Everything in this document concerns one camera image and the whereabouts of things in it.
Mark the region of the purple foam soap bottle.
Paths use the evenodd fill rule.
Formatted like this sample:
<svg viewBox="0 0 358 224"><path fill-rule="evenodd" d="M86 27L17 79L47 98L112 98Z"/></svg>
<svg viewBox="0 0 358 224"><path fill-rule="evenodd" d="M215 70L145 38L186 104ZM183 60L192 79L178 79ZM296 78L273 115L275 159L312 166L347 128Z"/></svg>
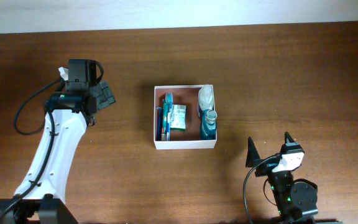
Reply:
<svg viewBox="0 0 358 224"><path fill-rule="evenodd" d="M214 91L212 85L203 85L198 92L198 116L202 118L205 110L214 108Z"/></svg>

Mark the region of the blue disposable razor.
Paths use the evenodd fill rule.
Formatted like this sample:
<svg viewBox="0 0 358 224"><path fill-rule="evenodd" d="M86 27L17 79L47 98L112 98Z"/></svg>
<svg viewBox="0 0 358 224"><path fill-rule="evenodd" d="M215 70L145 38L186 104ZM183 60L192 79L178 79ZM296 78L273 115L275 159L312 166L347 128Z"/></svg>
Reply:
<svg viewBox="0 0 358 224"><path fill-rule="evenodd" d="M161 134L162 134L162 117L163 117L163 112L162 112L162 108L157 106L157 133L156 133L156 141L160 141L161 140Z"/></svg>

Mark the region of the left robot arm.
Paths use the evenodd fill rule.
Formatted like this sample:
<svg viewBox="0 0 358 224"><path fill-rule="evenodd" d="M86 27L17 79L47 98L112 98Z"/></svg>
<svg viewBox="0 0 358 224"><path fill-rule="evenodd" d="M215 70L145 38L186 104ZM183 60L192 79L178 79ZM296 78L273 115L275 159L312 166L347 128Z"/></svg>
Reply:
<svg viewBox="0 0 358 224"><path fill-rule="evenodd" d="M45 124L31 166L12 198L0 199L0 223L76 223L65 191L76 148L94 116L116 101L107 82L54 92L44 104Z"/></svg>

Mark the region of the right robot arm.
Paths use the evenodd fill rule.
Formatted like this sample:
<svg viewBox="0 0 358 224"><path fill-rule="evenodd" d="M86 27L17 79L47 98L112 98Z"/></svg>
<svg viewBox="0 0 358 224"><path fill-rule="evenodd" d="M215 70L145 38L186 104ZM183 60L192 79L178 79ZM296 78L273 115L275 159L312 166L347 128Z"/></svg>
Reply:
<svg viewBox="0 0 358 224"><path fill-rule="evenodd" d="M246 167L250 168L243 187L244 208L249 223L252 218L247 203L247 182L251 174L256 177L266 176L265 184L270 184L274 197L274 205L278 210L278 217L271 223L302 224L302 223L339 223L339 220L317 220L318 214L318 186L307 179L295 179L292 172L297 170L305 156L301 144L293 139L289 132L284 133L284 143L280 152L266 157L259 156L251 137L247 139Z"/></svg>

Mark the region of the white cardboard box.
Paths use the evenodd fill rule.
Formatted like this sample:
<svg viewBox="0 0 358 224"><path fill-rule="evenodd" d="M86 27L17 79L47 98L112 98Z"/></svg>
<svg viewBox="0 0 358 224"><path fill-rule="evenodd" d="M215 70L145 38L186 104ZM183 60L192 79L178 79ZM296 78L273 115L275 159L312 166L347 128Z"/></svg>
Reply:
<svg viewBox="0 0 358 224"><path fill-rule="evenodd" d="M202 85L165 85L154 87L154 133L155 148L162 149L211 149L216 145L217 138L202 140L200 136L201 119L198 117L198 92ZM163 107L163 99L167 93L173 94L175 105L186 106L186 129L171 131L170 140L161 141L159 108Z"/></svg>

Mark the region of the green white toothpaste tube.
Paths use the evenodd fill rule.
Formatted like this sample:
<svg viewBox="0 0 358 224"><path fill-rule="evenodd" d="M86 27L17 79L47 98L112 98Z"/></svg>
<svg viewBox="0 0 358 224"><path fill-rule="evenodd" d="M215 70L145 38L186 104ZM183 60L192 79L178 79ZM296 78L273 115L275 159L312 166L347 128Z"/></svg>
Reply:
<svg viewBox="0 0 358 224"><path fill-rule="evenodd" d="M162 141L168 141L168 136L169 136L168 114L169 114L169 112L170 112L170 104L166 100L163 100L162 134L161 134Z"/></svg>

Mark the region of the blue white toothbrush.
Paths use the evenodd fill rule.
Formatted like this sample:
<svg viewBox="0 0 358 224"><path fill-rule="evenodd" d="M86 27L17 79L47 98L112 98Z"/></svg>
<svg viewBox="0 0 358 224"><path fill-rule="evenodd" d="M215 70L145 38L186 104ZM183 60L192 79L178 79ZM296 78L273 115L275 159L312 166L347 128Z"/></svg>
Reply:
<svg viewBox="0 0 358 224"><path fill-rule="evenodd" d="M171 122L171 110L172 110L172 106L173 106L173 93L166 93L165 94L165 100L167 102L169 102L170 104L170 112L168 114L168 120L169 120L169 136L168 136L168 141L170 140L170 122Z"/></svg>

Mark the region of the green white soap packet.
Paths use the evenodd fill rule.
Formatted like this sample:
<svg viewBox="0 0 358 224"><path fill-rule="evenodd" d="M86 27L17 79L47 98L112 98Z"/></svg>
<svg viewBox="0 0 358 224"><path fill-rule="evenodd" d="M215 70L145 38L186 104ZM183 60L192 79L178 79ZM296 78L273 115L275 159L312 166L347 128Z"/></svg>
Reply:
<svg viewBox="0 0 358 224"><path fill-rule="evenodd" d="M170 129L177 131L186 130L186 106L173 105L171 112Z"/></svg>

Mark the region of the teal mouthwash bottle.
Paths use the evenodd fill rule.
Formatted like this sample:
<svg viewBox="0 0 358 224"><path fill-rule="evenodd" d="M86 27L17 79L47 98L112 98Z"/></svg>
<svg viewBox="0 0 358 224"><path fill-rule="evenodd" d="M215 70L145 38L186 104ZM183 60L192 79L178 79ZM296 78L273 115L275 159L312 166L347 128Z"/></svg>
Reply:
<svg viewBox="0 0 358 224"><path fill-rule="evenodd" d="M218 114L215 110L204 110L200 127L200 136L202 140L213 140L216 138L217 116Z"/></svg>

